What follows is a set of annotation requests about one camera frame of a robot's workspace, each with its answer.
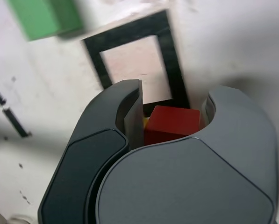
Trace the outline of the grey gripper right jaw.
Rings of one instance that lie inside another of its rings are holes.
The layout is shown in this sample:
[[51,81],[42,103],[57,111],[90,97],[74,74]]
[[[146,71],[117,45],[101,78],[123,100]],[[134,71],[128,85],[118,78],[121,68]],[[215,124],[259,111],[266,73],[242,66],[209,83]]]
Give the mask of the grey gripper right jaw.
[[272,224],[278,144],[266,113],[242,91],[210,90],[212,121],[188,137],[130,151],[106,173],[99,224]]

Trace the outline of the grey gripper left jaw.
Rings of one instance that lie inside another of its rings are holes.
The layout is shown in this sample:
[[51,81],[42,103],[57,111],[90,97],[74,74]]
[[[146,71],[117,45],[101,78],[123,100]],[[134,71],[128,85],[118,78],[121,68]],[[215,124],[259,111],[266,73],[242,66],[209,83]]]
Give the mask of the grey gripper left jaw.
[[96,223],[101,182],[130,151],[129,120],[142,109],[142,83],[137,79],[115,83],[86,106],[43,196],[39,223]]

